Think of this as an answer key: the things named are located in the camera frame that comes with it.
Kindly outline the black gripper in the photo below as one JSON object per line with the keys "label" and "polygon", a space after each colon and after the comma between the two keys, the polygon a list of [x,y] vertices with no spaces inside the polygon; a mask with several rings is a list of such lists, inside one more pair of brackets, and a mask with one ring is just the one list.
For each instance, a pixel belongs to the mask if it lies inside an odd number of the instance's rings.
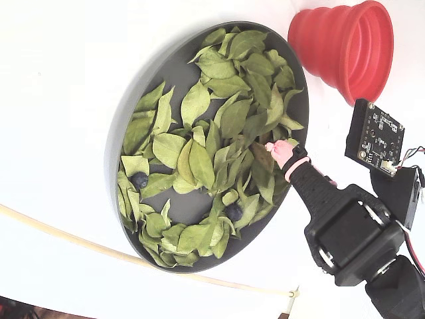
{"label": "black gripper", "polygon": [[278,140],[265,148],[309,211],[304,233],[311,254],[319,267],[334,276],[337,286],[371,281],[395,259],[404,235],[380,200],[354,184],[337,189],[299,144]]}

